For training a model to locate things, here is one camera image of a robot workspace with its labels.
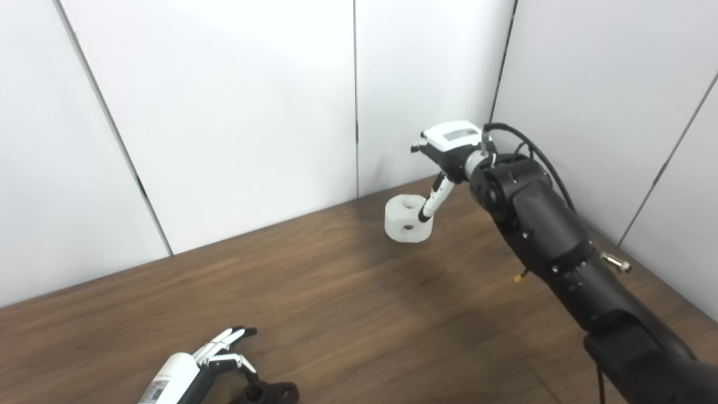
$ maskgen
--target black bracket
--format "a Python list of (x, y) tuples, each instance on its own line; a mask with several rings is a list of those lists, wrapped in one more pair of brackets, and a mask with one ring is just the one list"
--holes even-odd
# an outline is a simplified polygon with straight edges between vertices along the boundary
[(295, 404), (297, 401), (299, 389), (294, 383), (256, 381), (249, 383), (230, 404)]

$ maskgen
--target white cylindrical object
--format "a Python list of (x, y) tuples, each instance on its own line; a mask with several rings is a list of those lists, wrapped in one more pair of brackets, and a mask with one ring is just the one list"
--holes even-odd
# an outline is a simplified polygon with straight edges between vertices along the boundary
[(432, 234), (434, 217), (428, 222), (419, 221), (419, 211), (426, 199), (419, 195), (397, 195), (384, 208), (384, 231), (400, 243), (418, 243)]
[(175, 404), (199, 372), (192, 355), (178, 352), (170, 356), (139, 399), (139, 404)]

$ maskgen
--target barcode label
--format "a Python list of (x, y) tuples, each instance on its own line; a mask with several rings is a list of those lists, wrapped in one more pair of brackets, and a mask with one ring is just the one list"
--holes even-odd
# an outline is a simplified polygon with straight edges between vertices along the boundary
[(167, 383), (169, 383), (169, 380), (155, 380), (150, 383), (142, 398), (139, 399), (139, 404), (157, 404), (159, 396), (162, 395), (164, 388), (167, 387)]

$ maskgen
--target table surface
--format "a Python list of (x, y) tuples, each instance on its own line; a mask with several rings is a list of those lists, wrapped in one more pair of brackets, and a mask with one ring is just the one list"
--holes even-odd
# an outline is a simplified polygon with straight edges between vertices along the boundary
[[(384, 234), (384, 203), (430, 184), (0, 309), (0, 401), (136, 403), (169, 355), (244, 325), (259, 333), (236, 351), (263, 379), (295, 382), (301, 403), (596, 403), (583, 332), (537, 278), (513, 282), (522, 267), (465, 186), (429, 240)], [(718, 325), (634, 265), (620, 279), (718, 364)], [(245, 383), (223, 375), (205, 403)], [(622, 402), (612, 387), (608, 399)]]

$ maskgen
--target white panel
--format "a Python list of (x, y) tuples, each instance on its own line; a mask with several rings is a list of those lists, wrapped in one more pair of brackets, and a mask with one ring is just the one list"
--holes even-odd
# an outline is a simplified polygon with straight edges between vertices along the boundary
[(352, 0), (65, 0), (176, 252), (356, 197)]
[(51, 1), (0, 1), (0, 306), (167, 256)]
[(717, 15), (709, 0), (518, 2), (494, 121), (536, 141), (614, 242), (718, 67)]
[(506, 0), (357, 0), (360, 196), (438, 173), (409, 153), (446, 121), (482, 125), (513, 11)]
[(717, 134), (718, 91), (714, 88), (623, 248), (718, 321)]

